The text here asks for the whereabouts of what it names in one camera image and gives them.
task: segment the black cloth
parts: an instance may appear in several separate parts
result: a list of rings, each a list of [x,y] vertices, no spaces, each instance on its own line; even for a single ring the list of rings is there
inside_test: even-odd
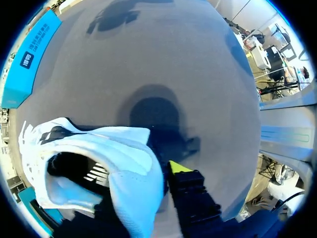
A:
[[[54,230],[53,237],[128,238],[130,235],[115,213],[110,192],[106,191],[101,203],[95,206],[94,218],[75,212],[73,220],[64,220]]]

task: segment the blue sign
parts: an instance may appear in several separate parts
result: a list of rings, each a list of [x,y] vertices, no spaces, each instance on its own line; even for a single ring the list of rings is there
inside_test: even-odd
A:
[[[18,108],[32,94],[35,75],[44,51],[60,25],[61,20],[49,10],[26,36],[6,79],[2,108]]]
[[[33,208],[30,205],[30,201],[35,199],[35,191],[32,187],[28,187],[25,190],[18,193],[18,196],[21,202],[24,204],[28,212],[32,215],[32,217],[40,224],[40,226],[46,231],[50,236],[52,235],[51,230],[46,226],[46,224],[42,221],[40,217],[36,215]],[[57,223],[61,224],[63,221],[63,216],[57,209],[44,209],[45,212],[54,219]]]

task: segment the desk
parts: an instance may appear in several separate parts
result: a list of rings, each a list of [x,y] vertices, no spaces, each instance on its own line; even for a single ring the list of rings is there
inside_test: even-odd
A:
[[[90,0],[60,18],[33,94],[17,109],[17,132],[24,120],[68,117],[80,128],[153,125],[198,137],[198,153],[169,155],[205,176],[223,218],[237,215],[257,166],[259,103],[247,58],[210,3]],[[177,235],[171,198],[164,202],[155,235]]]

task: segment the yellow tag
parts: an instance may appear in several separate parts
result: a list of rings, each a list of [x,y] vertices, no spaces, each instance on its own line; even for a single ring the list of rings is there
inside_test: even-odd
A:
[[[173,174],[179,173],[179,172],[182,172],[182,171],[183,172],[191,172],[192,171],[192,170],[190,170],[190,169],[188,169],[188,168],[186,168],[186,167],[184,167],[184,166],[182,166],[182,165],[180,165],[180,164],[178,164],[178,163],[176,163],[176,162],[174,162],[172,160],[169,161],[169,164],[170,164],[170,166],[172,168]]]

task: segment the blue banner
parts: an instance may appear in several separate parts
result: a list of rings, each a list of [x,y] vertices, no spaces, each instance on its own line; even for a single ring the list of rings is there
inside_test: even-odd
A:
[[[8,73],[2,108],[18,108],[32,94],[35,75],[41,58],[61,20],[52,10],[35,24],[20,46]]]

